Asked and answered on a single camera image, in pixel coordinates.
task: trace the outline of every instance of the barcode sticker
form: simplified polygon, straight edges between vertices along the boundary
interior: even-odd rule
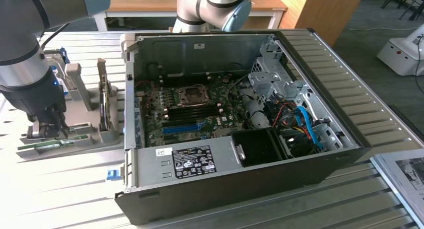
[[[156,149],[156,157],[172,154],[172,148]]]

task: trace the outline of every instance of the wooden table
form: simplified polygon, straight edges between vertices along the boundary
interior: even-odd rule
[[[280,0],[251,0],[249,16],[269,17],[269,29],[277,29],[287,6]],[[99,31],[107,31],[107,17],[176,17],[177,0],[112,0],[111,8],[95,15]]]

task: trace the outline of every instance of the table leg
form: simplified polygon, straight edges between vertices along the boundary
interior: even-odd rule
[[[271,21],[268,24],[268,29],[277,29],[280,26],[281,18],[283,18],[283,11],[273,12],[273,15],[271,17]]]
[[[107,14],[100,13],[93,16],[97,26],[97,31],[107,32]]]

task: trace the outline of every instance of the robotic arm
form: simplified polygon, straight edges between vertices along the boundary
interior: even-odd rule
[[[208,32],[208,23],[225,32],[237,31],[251,7],[249,0],[177,0],[177,21],[172,32]]]
[[[63,87],[35,33],[92,16],[111,0],[0,0],[0,93],[33,125],[29,139],[67,137]]]

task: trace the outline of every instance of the white label sticker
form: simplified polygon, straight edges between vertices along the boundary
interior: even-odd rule
[[[205,44],[195,44],[195,49],[204,49],[205,48]]]
[[[156,149],[156,157],[172,154],[172,148]]]

